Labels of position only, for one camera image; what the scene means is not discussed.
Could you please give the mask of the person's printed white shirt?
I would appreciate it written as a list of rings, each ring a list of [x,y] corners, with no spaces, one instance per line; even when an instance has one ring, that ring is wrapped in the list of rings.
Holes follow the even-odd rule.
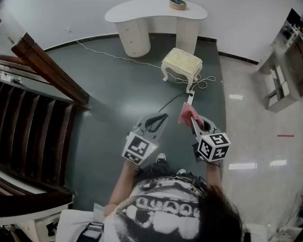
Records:
[[[238,211],[217,187],[184,178],[138,182],[101,221],[92,212],[64,211],[56,242],[243,242]]]

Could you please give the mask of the woven round basket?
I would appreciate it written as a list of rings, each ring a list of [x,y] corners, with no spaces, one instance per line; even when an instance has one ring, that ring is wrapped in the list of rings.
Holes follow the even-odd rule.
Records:
[[[173,3],[171,0],[169,0],[169,6],[175,10],[185,10],[186,7],[187,7],[187,3],[185,2],[185,4],[182,4],[182,5],[178,5],[176,3]]]

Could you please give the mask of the dark wooden bed frame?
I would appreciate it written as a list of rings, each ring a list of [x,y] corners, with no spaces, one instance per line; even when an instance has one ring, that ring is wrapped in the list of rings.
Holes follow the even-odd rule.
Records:
[[[67,157],[89,94],[24,34],[0,54],[0,218],[68,206]]]

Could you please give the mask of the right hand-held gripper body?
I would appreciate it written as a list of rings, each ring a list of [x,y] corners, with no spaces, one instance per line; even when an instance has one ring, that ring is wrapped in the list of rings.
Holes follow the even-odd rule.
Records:
[[[193,152],[197,162],[215,162],[223,160],[231,145],[226,133],[218,129],[218,133],[211,135],[201,135],[195,137],[196,143],[193,145]]]

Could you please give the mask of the pink wiping cloth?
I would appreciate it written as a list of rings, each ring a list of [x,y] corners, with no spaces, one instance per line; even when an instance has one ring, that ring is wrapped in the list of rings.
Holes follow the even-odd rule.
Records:
[[[185,124],[188,128],[190,128],[191,119],[194,119],[198,122],[199,115],[190,104],[184,102],[178,117],[178,124]]]

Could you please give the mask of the person's right forearm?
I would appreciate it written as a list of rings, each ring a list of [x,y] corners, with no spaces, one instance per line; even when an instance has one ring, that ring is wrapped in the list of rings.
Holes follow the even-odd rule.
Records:
[[[206,163],[206,182],[207,186],[222,188],[220,167]]]

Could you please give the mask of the person's left forearm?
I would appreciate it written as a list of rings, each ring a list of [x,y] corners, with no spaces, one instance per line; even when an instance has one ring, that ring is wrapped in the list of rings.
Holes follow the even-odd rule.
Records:
[[[126,160],[109,202],[103,209],[104,217],[109,216],[122,201],[129,197],[134,184],[135,171],[136,165]]]

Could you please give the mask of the white curved vanity desk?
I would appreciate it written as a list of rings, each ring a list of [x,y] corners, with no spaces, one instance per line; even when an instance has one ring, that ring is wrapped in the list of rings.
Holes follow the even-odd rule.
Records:
[[[115,24],[129,57],[139,58],[150,51],[146,19],[153,17],[176,18],[176,48],[195,53],[200,26],[208,13],[192,2],[187,2],[183,10],[172,8],[170,3],[170,0],[131,0],[113,7],[105,14],[105,20]]]

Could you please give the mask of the cream upholstered stool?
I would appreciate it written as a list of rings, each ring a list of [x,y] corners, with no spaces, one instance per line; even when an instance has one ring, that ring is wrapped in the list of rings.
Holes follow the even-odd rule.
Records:
[[[186,77],[186,93],[189,93],[193,82],[197,80],[197,76],[202,70],[202,60],[184,50],[173,48],[163,59],[161,65],[161,71],[164,75],[163,81],[165,82],[168,79],[167,68]]]

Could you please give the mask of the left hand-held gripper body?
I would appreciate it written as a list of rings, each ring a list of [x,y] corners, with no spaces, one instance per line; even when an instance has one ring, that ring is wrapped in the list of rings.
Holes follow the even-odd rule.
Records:
[[[147,132],[143,133],[141,130],[133,132],[132,128],[127,135],[122,157],[136,165],[141,165],[158,147],[158,141],[147,140]]]

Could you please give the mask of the person's black trousers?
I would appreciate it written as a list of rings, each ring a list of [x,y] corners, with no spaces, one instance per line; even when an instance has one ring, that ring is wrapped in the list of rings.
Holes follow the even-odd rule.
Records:
[[[178,170],[173,169],[169,165],[169,163],[165,161],[149,164],[146,165],[145,167],[139,167],[135,171],[134,185],[136,185],[140,181],[157,178],[157,177],[184,178],[199,189],[205,189],[207,185],[205,179],[202,178],[201,176],[196,176],[191,172],[179,174]]]

